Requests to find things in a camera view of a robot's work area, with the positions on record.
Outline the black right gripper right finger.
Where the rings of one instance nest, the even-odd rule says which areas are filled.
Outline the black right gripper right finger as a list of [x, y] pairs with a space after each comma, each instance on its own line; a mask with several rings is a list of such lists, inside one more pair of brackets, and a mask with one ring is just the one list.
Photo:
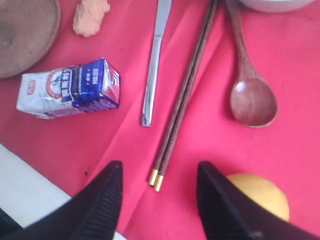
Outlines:
[[259, 206], [209, 161], [198, 165], [196, 201], [208, 240], [318, 239]]

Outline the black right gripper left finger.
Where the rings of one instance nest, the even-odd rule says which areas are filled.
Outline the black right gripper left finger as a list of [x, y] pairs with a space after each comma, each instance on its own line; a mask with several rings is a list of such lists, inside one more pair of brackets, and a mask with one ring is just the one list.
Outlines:
[[61, 207], [4, 240], [112, 240], [123, 200], [123, 164], [111, 161]]

